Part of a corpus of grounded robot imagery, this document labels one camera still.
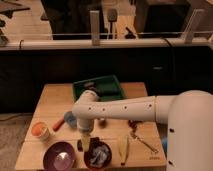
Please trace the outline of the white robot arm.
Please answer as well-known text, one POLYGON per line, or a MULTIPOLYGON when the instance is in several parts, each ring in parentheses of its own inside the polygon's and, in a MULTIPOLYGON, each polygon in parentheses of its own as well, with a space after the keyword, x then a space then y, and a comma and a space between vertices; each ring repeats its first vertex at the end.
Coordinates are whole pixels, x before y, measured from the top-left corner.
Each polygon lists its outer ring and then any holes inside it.
POLYGON ((208 92, 99 102, 96 93, 87 90, 74 103, 72 113, 82 133, 93 130, 96 118, 166 124, 166 171, 213 171, 213 95, 208 92))

